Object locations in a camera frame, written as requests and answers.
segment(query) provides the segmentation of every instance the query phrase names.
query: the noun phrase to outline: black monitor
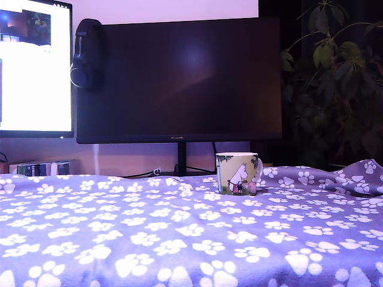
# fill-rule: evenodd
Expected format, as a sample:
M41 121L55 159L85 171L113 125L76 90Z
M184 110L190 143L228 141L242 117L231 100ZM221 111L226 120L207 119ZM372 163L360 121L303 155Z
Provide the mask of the black monitor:
M0 137L74 136L72 5L0 1Z
M216 142L282 135L275 18L103 25L83 43L101 86L78 90L77 142Z

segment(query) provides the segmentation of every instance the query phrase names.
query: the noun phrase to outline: moomin mug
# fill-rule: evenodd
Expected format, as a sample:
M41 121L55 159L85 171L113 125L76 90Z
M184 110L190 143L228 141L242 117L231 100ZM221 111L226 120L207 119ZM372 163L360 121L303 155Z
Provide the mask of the moomin mug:
M253 152L221 152L216 154L218 189L221 194L245 196L256 192L263 164Z

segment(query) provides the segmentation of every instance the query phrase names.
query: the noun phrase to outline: monitor bezel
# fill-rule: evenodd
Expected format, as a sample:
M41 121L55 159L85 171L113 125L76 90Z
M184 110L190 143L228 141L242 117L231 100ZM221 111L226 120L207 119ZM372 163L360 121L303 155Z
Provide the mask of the monitor bezel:
M72 4L55 0L30 0L43 4L64 5L69 9L69 31L70 31L70 64L73 58L73 10ZM70 131L42 131L42 130L0 130L0 138L74 138L74 106L73 106L73 85L71 91L71 130Z

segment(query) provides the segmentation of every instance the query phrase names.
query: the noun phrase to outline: headphones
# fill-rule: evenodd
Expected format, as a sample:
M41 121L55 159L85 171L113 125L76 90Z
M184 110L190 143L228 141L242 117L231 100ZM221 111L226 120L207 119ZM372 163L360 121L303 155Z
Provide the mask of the headphones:
M83 19L77 27L73 61L71 65L71 82L78 88L95 88L101 82L102 73L91 63L87 62L84 49L84 40L90 29L102 26L95 19Z

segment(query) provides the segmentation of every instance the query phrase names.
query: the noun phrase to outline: mug handle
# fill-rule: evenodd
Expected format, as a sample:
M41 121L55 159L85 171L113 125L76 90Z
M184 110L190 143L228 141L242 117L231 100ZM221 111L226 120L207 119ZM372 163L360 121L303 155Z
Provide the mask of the mug handle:
M258 158L258 166L257 166L257 173L255 175L256 182L261 179L261 176L263 174L263 163L260 158Z

